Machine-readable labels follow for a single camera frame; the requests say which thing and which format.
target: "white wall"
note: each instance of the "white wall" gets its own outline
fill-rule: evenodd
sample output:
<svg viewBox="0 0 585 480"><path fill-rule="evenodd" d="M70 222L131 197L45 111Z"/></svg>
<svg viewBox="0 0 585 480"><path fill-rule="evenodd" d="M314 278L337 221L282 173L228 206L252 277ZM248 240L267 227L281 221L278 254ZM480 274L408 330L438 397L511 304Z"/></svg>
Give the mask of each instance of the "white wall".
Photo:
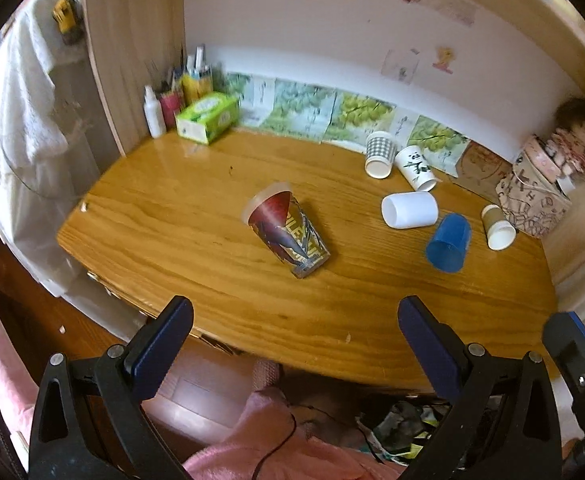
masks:
<svg viewBox="0 0 585 480"><path fill-rule="evenodd" d="M400 0L185 0L189 52L226 70L361 92L415 110L514 159L575 83L513 26L479 9L468 28ZM431 67L451 46L448 75ZM380 75L389 49L422 51L410 86Z"/></svg>

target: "red cup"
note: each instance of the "red cup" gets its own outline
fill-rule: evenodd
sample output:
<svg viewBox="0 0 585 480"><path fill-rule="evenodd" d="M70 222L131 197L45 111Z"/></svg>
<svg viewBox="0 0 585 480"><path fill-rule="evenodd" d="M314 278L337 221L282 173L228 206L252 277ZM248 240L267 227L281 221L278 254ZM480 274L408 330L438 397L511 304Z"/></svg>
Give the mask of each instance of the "red cup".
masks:
<svg viewBox="0 0 585 480"><path fill-rule="evenodd" d="M289 184L276 182L257 193L242 219L297 278L306 277L330 257Z"/></svg>
<svg viewBox="0 0 585 480"><path fill-rule="evenodd" d="M166 92L159 96L159 103L161 104L161 113L164 117L167 129L176 128L175 114L181 111L181 99L177 92Z"/></svg>

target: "panda paper cup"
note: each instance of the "panda paper cup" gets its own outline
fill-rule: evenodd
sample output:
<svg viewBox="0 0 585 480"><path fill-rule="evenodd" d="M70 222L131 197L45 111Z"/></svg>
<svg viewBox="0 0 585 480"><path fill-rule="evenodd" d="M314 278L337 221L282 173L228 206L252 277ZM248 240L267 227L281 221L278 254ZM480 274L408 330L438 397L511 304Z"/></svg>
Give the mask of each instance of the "panda paper cup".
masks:
<svg viewBox="0 0 585 480"><path fill-rule="evenodd" d="M388 132L373 132L366 138L365 170L373 178L386 178L397 153L395 138Z"/></svg>
<svg viewBox="0 0 585 480"><path fill-rule="evenodd" d="M419 146L407 146L397 153L395 165L415 191L430 191L437 184Z"/></svg>

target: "pink towel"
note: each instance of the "pink towel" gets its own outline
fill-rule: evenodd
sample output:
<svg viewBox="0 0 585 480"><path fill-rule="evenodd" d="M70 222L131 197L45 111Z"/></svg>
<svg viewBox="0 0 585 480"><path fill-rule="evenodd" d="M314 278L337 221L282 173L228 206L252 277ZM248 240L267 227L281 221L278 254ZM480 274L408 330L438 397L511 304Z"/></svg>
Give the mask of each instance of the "pink towel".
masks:
<svg viewBox="0 0 585 480"><path fill-rule="evenodd" d="M30 440L32 413L39 388L10 342L0 320L0 410L10 433Z"/></svg>
<svg viewBox="0 0 585 480"><path fill-rule="evenodd" d="M233 433L193 455L184 467L194 480L250 480L255 467L293 430L290 409L278 389L253 393ZM375 462L367 454L331 446L303 428L263 464L260 480L396 480L403 467Z"/></svg>

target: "blue cup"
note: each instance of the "blue cup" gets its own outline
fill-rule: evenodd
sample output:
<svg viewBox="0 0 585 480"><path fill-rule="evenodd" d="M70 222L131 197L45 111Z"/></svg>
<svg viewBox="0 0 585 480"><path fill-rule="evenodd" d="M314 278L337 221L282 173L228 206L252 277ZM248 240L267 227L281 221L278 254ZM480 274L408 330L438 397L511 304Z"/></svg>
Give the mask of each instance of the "blue cup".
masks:
<svg viewBox="0 0 585 480"><path fill-rule="evenodd" d="M471 225L463 216L446 215L426 246L426 258L444 272L461 270L472 233Z"/></svg>

